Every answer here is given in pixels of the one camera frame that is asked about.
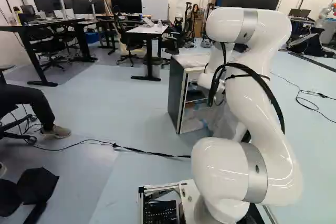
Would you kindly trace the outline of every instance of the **black office chair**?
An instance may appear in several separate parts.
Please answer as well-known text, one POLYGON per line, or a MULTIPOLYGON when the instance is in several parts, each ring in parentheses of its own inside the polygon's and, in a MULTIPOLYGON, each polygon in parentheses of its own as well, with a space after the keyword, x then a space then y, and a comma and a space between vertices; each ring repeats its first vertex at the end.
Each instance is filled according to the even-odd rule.
MULTIPOLYGON (((178 55, 180 50, 178 49, 180 33, 176 31, 174 27, 168 27, 165 33, 167 36, 162 39, 162 48, 165 48, 165 52, 170 55, 178 55)), ((162 58, 161 68, 170 64, 170 59, 162 58)))
POLYGON ((70 48, 76 49, 77 54, 77 49, 79 49, 79 47, 77 46, 78 42, 74 42, 71 45, 69 44, 70 42, 73 42, 76 38, 75 31, 70 31, 69 26, 58 25, 54 28, 54 33, 55 37, 57 37, 61 42, 65 43, 69 55, 71 54, 70 48))
MULTIPOLYGON (((5 77, 3 72, 11 69, 15 67, 15 65, 4 65, 4 66, 0 66, 0 93, 1 93, 1 88, 4 85, 7 85, 5 77)), ((21 135, 21 134, 15 134, 15 133, 11 133, 11 132, 7 132, 8 130, 20 125, 21 123, 27 121, 27 120, 31 120, 31 121, 35 121, 36 118, 32 115, 32 114, 28 114, 25 117, 16 120, 14 122, 8 123, 6 125, 3 125, 1 122, 1 119, 11 113, 12 111, 16 110, 18 108, 18 106, 13 105, 13 106, 3 106, 2 104, 0 104, 0 139, 3 139, 4 137, 9 137, 9 138, 14 138, 14 139, 24 139, 28 144, 35 144, 37 139, 35 136, 31 136, 31 135, 21 135)))
POLYGON ((134 39, 127 35, 126 31, 132 28, 125 26, 120 21, 117 14, 114 14, 114 20, 116 21, 114 25, 117 31, 118 41, 120 42, 120 44, 125 44, 127 47, 126 50, 128 51, 128 55, 120 56, 120 59, 117 60, 117 64, 119 65, 121 63, 124 63, 126 62, 126 60, 129 59, 131 62, 131 67, 133 67, 134 66, 133 59, 141 59, 141 58, 137 57, 136 54, 133 55, 131 51, 142 48, 144 46, 144 42, 141 39, 134 39))
POLYGON ((51 67, 57 67, 64 71, 65 68, 60 64, 71 63, 70 60, 65 60, 65 56, 58 55, 60 51, 66 49, 66 44, 59 41, 50 29, 46 27, 32 29, 28 35, 29 40, 35 42, 32 44, 34 52, 36 54, 41 53, 39 59, 41 59, 41 56, 48 57, 47 62, 41 65, 43 71, 51 67))

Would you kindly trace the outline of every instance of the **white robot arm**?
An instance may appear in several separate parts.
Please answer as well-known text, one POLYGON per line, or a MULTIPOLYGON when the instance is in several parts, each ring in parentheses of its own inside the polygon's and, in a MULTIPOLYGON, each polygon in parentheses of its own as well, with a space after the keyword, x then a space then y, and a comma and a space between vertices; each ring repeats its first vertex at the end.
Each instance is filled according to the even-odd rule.
POLYGON ((327 8, 323 8, 319 14, 319 19, 316 20, 314 27, 323 28, 323 22, 328 17, 328 14, 333 11, 334 16, 336 16, 336 3, 331 3, 327 8))
MULTIPOLYGON (((228 51, 234 43, 247 44, 250 50, 235 63, 251 68, 267 83, 270 59, 288 40, 291 23, 277 11, 221 7, 210 14, 206 32, 212 40, 224 42, 228 51)), ((199 83, 209 88, 215 65, 223 61, 223 53, 214 50, 199 83)), ((232 66, 226 70, 225 77, 246 75, 232 66)), ((193 148, 192 171, 211 215, 222 223, 235 223, 245 215, 247 202, 295 202, 302 192, 302 174, 260 84, 251 76, 231 78, 225 91, 230 110, 249 130, 251 143, 203 138, 193 148)))

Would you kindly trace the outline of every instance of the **person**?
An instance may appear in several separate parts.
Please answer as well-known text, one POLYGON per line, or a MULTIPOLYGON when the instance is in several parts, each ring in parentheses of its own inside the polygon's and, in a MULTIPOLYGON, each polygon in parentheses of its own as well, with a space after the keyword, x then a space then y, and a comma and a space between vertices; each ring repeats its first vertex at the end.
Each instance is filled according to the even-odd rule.
POLYGON ((42 124, 41 134, 56 138, 71 135, 70 129, 54 125, 54 113, 41 90, 11 84, 0 85, 0 107, 18 104, 30 104, 42 124))

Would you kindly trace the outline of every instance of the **whiteboard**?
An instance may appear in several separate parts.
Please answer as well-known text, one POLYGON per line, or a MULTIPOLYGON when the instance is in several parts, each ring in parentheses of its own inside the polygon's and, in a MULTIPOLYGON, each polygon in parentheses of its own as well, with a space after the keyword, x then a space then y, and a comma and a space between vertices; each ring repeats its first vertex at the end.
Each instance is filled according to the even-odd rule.
POLYGON ((168 0, 141 0, 142 14, 152 19, 168 19, 168 0))

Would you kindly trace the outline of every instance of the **blue bin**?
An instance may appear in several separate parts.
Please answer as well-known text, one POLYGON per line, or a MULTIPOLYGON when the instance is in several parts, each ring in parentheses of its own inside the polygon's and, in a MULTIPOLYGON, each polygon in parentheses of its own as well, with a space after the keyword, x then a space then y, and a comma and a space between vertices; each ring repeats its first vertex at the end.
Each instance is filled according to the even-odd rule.
POLYGON ((86 32, 85 36, 86 36, 86 41, 87 41, 88 44, 95 43, 99 40, 98 33, 88 33, 88 32, 86 32))
POLYGON ((222 6, 222 0, 216 0, 215 6, 222 6))

